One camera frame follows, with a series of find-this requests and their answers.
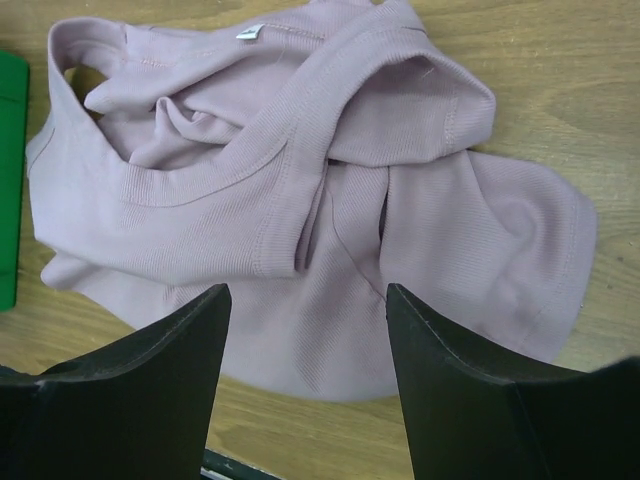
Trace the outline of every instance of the green object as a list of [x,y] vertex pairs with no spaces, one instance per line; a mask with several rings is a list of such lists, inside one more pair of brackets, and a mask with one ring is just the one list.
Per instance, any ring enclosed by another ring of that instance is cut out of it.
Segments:
[[16,304],[29,66],[0,51],[0,311]]

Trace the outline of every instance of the garment tag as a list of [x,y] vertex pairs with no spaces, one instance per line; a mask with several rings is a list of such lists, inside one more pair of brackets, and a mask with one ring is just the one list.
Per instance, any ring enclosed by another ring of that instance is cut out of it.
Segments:
[[264,27],[264,23],[259,23],[257,25],[254,25],[253,27],[249,27],[236,35],[236,38],[239,38],[240,40],[255,40],[256,38],[258,38],[262,27]]

